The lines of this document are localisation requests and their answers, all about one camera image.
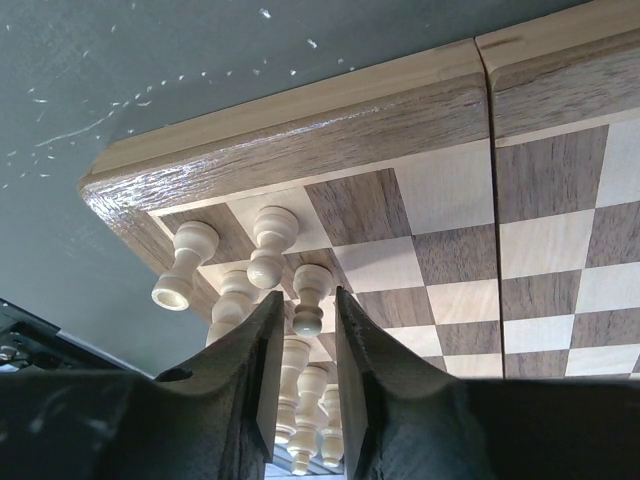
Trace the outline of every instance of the chessboard frame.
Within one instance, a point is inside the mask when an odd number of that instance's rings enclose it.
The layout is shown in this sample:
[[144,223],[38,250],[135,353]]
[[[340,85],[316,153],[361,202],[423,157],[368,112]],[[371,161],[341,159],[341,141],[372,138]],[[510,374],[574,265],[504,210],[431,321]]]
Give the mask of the chessboard frame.
[[[416,158],[487,149],[495,160],[640,117],[638,79],[640,8],[595,0],[116,142],[79,189],[161,274],[173,263],[161,216]],[[219,295],[194,280],[191,308],[210,323]]]

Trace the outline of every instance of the wooden chessboard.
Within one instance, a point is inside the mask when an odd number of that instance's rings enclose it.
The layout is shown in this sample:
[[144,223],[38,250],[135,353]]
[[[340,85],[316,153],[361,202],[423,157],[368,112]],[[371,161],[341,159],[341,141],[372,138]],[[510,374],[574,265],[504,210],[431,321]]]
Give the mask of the wooden chessboard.
[[454,375],[638,378],[639,134],[640,7],[595,1],[118,142],[81,189],[158,273],[181,223],[217,230],[205,320],[276,205],[289,320],[314,263]]

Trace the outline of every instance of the gray surface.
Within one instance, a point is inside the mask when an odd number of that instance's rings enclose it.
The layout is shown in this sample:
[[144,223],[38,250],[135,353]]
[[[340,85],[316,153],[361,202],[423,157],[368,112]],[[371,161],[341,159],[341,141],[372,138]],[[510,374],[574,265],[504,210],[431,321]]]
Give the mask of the gray surface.
[[187,358],[204,323],[152,303],[154,275],[76,193],[110,141],[579,3],[3,2],[0,296],[147,372]]

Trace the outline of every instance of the checkered pattern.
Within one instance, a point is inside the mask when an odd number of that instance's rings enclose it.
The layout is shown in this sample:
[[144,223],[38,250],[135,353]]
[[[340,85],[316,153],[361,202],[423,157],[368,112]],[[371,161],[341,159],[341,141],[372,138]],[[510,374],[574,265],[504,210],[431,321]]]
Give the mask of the checkered pattern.
[[498,149],[507,377],[640,377],[638,133]]
[[[200,268],[219,291],[224,273],[246,268],[258,211],[277,205],[300,222],[277,287],[287,333],[298,302],[296,268],[328,268],[371,318],[421,357],[454,375],[502,376],[498,275],[489,151],[416,160],[396,168],[174,213],[220,234],[216,256]],[[322,333],[310,362],[335,378],[335,291],[321,304]]]

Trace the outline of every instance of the wooden chess piece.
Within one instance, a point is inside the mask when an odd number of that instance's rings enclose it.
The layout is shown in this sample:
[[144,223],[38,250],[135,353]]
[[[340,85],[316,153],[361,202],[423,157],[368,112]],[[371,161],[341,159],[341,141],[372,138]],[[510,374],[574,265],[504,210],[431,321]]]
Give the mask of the wooden chess piece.
[[222,279],[220,299],[211,310],[211,326],[207,346],[240,325],[253,310],[259,290],[249,282],[247,272],[233,270]]
[[282,279],[282,252],[296,243],[298,219],[284,208],[265,207],[258,212],[253,233],[258,248],[251,254],[247,275],[256,287],[273,288]]
[[301,337],[311,338],[322,331],[324,313],[318,306],[331,292],[333,276],[318,265],[302,265],[293,277],[293,289],[300,298],[293,317],[293,330]]
[[324,392],[322,404],[327,411],[329,421],[322,430],[322,463],[326,467],[335,468],[344,455],[342,438],[342,417],[340,416],[340,392],[338,385],[328,385]]
[[287,444],[296,433],[296,409],[300,403],[298,378],[309,363],[311,347],[295,335],[285,337],[278,396],[276,443]]
[[201,222],[185,222],[173,237],[175,262],[160,275],[151,298],[167,310],[185,310],[193,296],[193,274],[213,257],[218,248],[218,233]]
[[296,433],[289,440],[287,451],[293,457],[291,471],[304,475],[309,462],[318,454],[316,435],[322,426],[318,401],[327,386],[327,372],[322,368],[307,366],[298,380],[300,406],[296,412]]

